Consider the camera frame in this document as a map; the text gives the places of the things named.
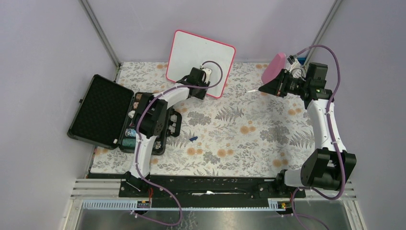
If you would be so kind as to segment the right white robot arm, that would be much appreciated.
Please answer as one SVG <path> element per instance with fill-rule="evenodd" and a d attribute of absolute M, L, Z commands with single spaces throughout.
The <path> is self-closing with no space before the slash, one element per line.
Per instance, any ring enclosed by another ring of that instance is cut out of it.
<path fill-rule="evenodd" d="M 260 92 L 285 97 L 299 96 L 311 119 L 315 150 L 299 170 L 278 174 L 275 193 L 287 197 L 294 187 L 321 188 L 339 191 L 347 182 L 357 159 L 341 142 L 334 115 L 333 92 L 325 89 L 328 66 L 310 63 L 304 79 L 293 77 L 281 69 L 272 77 L 263 76 Z"/>

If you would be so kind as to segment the pink framed whiteboard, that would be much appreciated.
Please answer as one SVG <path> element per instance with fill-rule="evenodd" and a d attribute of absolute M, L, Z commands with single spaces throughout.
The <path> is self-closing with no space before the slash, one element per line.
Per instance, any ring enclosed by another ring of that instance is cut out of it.
<path fill-rule="evenodd" d="M 188 75 L 195 67 L 204 66 L 212 70 L 210 83 L 220 83 L 209 89 L 207 94 L 221 98 L 236 54 L 232 45 L 215 41 L 197 34 L 177 30 L 174 33 L 169 55 L 166 78 L 176 82 Z"/>

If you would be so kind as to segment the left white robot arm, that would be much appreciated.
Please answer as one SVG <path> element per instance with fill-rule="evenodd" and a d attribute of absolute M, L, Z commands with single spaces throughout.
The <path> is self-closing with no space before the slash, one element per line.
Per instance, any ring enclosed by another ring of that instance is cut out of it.
<path fill-rule="evenodd" d="M 130 191 L 137 197 L 148 192 L 148 183 L 144 179 L 150 173 L 150 158 L 159 137 L 166 137 L 169 119 L 173 115 L 174 104 L 191 97 L 204 99 L 210 85 L 212 70 L 200 66 L 192 68 L 176 84 L 162 92 L 138 92 L 135 95 L 136 108 L 132 118 L 135 137 L 135 157 L 126 182 Z"/>

